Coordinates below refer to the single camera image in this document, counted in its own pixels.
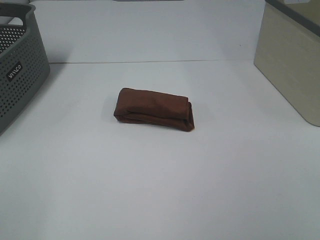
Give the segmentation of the brown towel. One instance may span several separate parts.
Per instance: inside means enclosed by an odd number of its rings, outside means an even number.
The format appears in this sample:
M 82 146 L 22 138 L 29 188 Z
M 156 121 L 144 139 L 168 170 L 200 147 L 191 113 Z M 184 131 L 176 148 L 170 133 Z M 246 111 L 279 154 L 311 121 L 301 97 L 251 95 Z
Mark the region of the brown towel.
M 113 115 L 122 123 L 159 125 L 185 132 L 195 128 L 187 97 L 156 91 L 123 88 Z

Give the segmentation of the beige storage bin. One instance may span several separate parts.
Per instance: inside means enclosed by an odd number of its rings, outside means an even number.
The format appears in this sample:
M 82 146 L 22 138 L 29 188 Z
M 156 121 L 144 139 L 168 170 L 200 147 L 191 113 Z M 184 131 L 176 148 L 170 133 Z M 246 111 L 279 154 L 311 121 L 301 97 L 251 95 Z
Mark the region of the beige storage bin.
M 320 2 L 265 1 L 254 65 L 311 125 L 320 125 Z

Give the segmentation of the grey perforated plastic basket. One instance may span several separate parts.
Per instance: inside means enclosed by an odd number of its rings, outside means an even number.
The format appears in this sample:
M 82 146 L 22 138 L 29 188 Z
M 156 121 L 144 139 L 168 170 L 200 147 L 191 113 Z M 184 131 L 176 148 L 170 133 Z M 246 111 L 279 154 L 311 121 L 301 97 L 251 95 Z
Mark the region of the grey perforated plastic basket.
M 2 17 L 18 24 L 0 26 L 0 131 L 20 115 L 50 74 L 50 65 L 31 4 L 1 3 Z

